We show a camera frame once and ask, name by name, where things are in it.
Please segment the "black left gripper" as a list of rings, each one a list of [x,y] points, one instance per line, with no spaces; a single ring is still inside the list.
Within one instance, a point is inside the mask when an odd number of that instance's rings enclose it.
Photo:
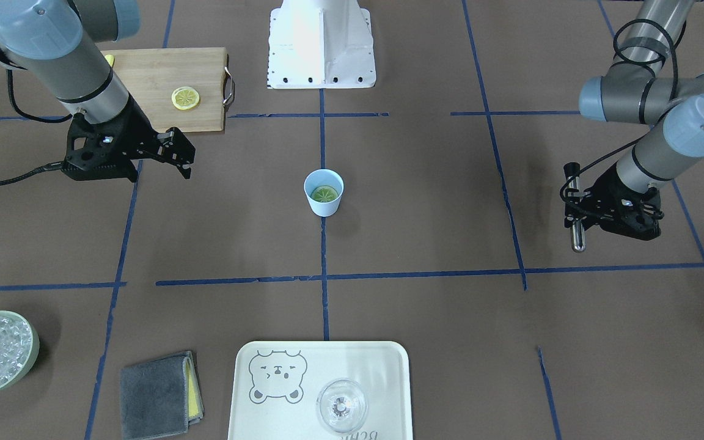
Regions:
[[[574,208],[565,209],[565,228],[578,226],[583,231],[599,226],[613,233],[637,240],[649,241],[661,235],[659,221],[663,218],[661,195],[658,189],[648,188],[639,193],[627,187],[611,166],[588,191],[572,188],[565,183],[560,188],[565,205],[581,205],[590,216]]]

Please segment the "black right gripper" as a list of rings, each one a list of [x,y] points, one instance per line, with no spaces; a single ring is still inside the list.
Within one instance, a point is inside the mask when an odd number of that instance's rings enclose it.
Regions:
[[[173,165],[190,179],[195,156],[196,148],[181,129],[159,133],[129,97],[108,122],[90,123],[83,112],[73,114],[60,170],[76,181],[125,178],[137,183],[139,168],[133,161],[150,158]]]

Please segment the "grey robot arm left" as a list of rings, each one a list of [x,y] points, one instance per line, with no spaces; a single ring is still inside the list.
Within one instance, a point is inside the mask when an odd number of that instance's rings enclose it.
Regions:
[[[704,159],[704,73],[681,79],[677,47],[692,1],[645,1],[637,18],[614,35],[606,75],[590,78],[579,112],[598,122],[642,123],[649,132],[621,148],[623,155],[587,188],[584,168],[564,166],[564,226],[576,252],[585,232],[599,227],[637,240],[653,240],[663,218],[660,189]]]

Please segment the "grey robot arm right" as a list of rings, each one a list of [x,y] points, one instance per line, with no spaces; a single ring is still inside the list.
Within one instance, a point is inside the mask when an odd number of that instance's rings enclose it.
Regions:
[[[60,170],[76,181],[125,178],[136,183],[137,159],[192,172],[196,150],[176,127],[157,133],[98,42],[138,33],[135,1],[0,1],[0,63],[31,72],[68,111],[61,161],[32,170]]]

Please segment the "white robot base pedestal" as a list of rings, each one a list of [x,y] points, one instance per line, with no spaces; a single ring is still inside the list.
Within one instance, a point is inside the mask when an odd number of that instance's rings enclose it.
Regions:
[[[269,25],[269,89],[375,86],[372,19],[358,1],[284,1]]]

